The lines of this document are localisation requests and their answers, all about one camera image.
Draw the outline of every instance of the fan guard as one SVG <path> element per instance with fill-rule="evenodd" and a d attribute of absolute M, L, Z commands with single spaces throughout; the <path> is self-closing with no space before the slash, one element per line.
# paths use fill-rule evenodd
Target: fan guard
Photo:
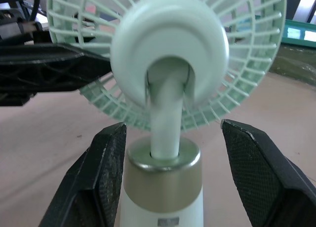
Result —
<path fill-rule="evenodd" d="M 115 29 L 129 8 L 142 0 L 48 0 L 53 42 L 110 58 Z M 198 108 L 184 101 L 181 130 L 209 124 L 249 96 L 270 68 L 280 45 L 286 0 L 200 0 L 218 16 L 229 41 L 229 69 L 216 93 Z M 150 130 L 149 110 L 129 102 L 112 74 L 80 90 L 109 116 Z"/>

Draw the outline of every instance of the table surface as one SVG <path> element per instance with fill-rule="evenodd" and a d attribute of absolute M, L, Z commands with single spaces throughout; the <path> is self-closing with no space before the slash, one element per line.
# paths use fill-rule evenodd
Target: table surface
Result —
<path fill-rule="evenodd" d="M 269 74 L 226 118 L 267 132 L 285 156 L 316 180 L 315 108 L 315 88 Z M 66 171 L 94 135 L 115 122 L 78 92 L 40 93 L 22 108 L 0 108 L 0 227 L 38 226 Z M 145 135 L 129 127 L 127 147 Z M 220 125 L 183 135 L 202 152 L 204 226 L 251 227 Z"/>

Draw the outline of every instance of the fan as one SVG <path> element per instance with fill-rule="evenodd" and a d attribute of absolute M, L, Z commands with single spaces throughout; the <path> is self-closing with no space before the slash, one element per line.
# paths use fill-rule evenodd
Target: fan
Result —
<path fill-rule="evenodd" d="M 53 42 L 111 61 L 82 88 L 151 137 L 128 149 L 122 227 L 203 226 L 199 148 L 181 131 L 249 96 L 280 45 L 286 0 L 48 0 Z"/>

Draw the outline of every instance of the fan hub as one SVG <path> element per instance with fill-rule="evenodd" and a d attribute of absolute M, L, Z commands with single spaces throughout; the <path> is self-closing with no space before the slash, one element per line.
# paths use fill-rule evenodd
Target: fan hub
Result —
<path fill-rule="evenodd" d="M 221 22 L 200 0 L 141 0 L 116 29 L 111 66 L 126 97 L 144 107 L 148 70 L 164 58 L 180 58 L 194 72 L 185 91 L 193 106 L 208 99 L 220 85 L 228 52 Z"/>

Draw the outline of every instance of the cable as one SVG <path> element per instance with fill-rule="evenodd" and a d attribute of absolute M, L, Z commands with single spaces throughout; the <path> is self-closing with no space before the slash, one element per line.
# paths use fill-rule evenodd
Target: cable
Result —
<path fill-rule="evenodd" d="M 40 6 L 40 0 L 34 0 L 33 10 L 32 10 L 32 13 L 30 15 L 29 21 L 35 21 L 36 15 L 37 15 L 38 10 L 39 10 L 39 6 Z"/>

